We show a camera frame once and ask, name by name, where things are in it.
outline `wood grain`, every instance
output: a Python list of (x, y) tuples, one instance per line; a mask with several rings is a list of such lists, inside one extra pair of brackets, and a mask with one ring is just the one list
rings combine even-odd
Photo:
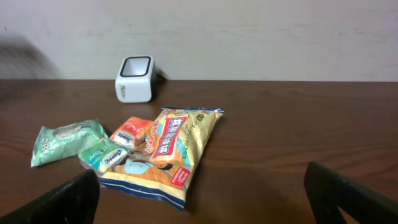
[(320, 161), (398, 200), (398, 83), (170, 81), (123, 104), (113, 81), (0, 81), (0, 215), (84, 170), (77, 157), (30, 168), (41, 126), (98, 119), (110, 132), (162, 106), (223, 107), (185, 212), (101, 189), (95, 223), (314, 223), (303, 188)]

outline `green and white packet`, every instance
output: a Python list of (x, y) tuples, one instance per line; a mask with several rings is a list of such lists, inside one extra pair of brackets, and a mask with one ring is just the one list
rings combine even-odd
[(101, 138), (108, 138), (103, 127), (95, 120), (83, 121), (56, 129), (42, 126), (37, 136), (31, 167), (57, 161), (78, 154)]
[(103, 138), (88, 149), (79, 152), (80, 164), (102, 176), (110, 167), (127, 156), (129, 149)]

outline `food package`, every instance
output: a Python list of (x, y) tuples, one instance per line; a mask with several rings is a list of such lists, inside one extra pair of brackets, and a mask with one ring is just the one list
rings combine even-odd
[(80, 151), (79, 159), (83, 167), (93, 169), (98, 176), (102, 176), (110, 167), (123, 159), (128, 152), (127, 148), (102, 138), (88, 149)]
[(49, 129), (42, 126), (34, 144), (31, 167), (74, 156), (101, 138), (108, 138), (95, 120)]
[(132, 151), (101, 185), (170, 203), (183, 211), (193, 172), (223, 109), (163, 108), (141, 152)]
[(145, 141), (146, 132), (152, 124), (153, 121), (131, 117), (112, 134), (111, 140), (120, 146), (134, 149)]

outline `white device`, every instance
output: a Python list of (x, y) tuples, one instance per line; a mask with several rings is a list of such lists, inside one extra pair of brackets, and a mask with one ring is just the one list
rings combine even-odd
[(148, 102), (152, 98), (150, 83), (156, 79), (151, 56), (133, 56), (123, 60), (114, 87), (123, 103)]

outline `orange packet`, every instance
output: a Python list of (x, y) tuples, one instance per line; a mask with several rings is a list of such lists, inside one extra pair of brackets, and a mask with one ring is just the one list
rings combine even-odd
[(120, 146), (134, 149), (145, 141), (146, 133), (153, 123), (153, 121), (130, 117), (112, 134), (110, 139)]

